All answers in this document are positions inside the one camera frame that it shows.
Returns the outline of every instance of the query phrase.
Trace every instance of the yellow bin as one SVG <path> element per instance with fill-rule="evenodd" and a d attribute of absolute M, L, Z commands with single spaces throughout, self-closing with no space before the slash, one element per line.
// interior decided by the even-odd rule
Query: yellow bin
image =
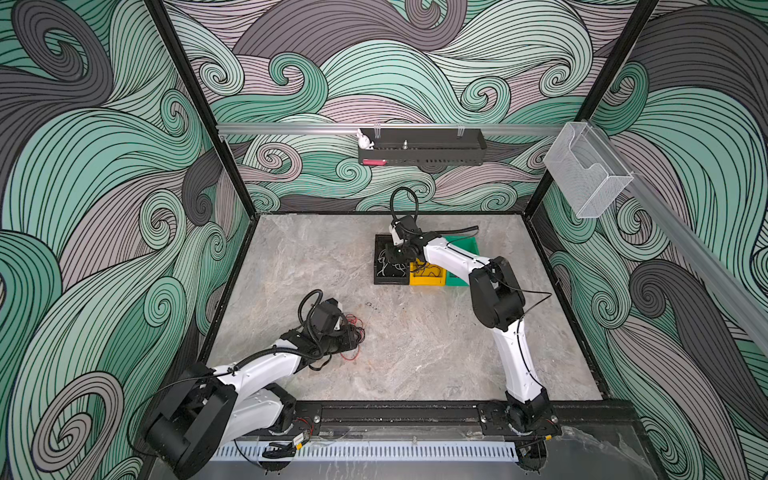
<path fill-rule="evenodd" d="M 411 271 L 416 270 L 424 263 L 421 260 L 417 260 L 411 263 Z M 432 286 L 444 286 L 447 273 L 444 268 L 440 268 L 437 265 L 427 263 L 422 270 L 417 273 L 410 273 L 411 285 L 432 285 Z"/>

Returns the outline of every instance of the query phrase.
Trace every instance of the white figurine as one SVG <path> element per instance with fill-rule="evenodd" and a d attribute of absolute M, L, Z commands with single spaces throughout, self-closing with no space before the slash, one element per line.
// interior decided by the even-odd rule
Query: white figurine
<path fill-rule="evenodd" d="M 373 142 L 367 135 L 363 135 L 360 129 L 357 129 L 357 146 L 363 150 L 373 150 Z"/>

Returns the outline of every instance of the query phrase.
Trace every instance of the wall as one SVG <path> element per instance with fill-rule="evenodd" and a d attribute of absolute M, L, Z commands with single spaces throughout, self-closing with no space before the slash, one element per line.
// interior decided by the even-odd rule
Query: wall
<path fill-rule="evenodd" d="M 711 3 L 652 19 L 593 120 L 768 306 L 768 5 Z M 553 185 L 534 222 L 613 395 L 635 404 L 670 477 L 765 478 L 768 360 L 643 207 L 623 194 L 577 220 Z"/>
<path fill-rule="evenodd" d="M 142 0 L 0 3 L 0 63 L 3 478 L 136 477 L 248 219 Z"/>
<path fill-rule="evenodd" d="M 687 4 L 683 0 L 675 4 Z M 167 0 L 219 122 L 573 120 L 634 2 Z M 230 139 L 257 208 L 522 210 L 550 138 L 491 137 L 479 167 L 361 167 L 353 137 Z M 403 193 L 399 209 L 412 203 Z"/>

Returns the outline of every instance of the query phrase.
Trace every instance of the gray floor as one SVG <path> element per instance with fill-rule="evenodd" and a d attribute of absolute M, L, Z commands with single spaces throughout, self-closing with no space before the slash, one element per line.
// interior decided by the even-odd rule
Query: gray floor
<path fill-rule="evenodd" d="M 335 297 L 365 322 L 359 357 L 334 357 L 281 384 L 306 400 L 503 399 L 505 377 L 491 333 L 472 312 L 468 287 L 373 285 L 373 239 L 391 217 L 262 216 L 214 343 L 209 365 L 268 348 L 298 326 L 310 290 Z M 482 255 L 506 257 L 522 288 L 551 291 L 522 219 L 422 215 L 423 230 L 478 224 Z M 538 296 L 526 294 L 528 305 Z M 553 400 L 597 400 L 584 357 L 555 296 L 526 319 L 539 379 Z"/>

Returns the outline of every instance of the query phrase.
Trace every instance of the green bin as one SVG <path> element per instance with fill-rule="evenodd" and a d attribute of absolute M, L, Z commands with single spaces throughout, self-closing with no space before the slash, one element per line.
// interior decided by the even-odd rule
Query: green bin
<path fill-rule="evenodd" d="M 461 236 L 450 236 L 446 235 L 445 239 L 451 243 L 451 245 L 456 245 L 458 248 L 462 248 L 464 250 L 467 250 L 468 252 L 472 252 L 475 255 L 480 254 L 480 250 L 478 249 L 478 243 L 477 240 L 475 240 L 474 237 L 461 237 Z M 451 272 L 448 272 L 448 277 L 445 279 L 445 286 L 469 286 L 467 283 L 458 278 L 456 275 L 454 275 Z"/>

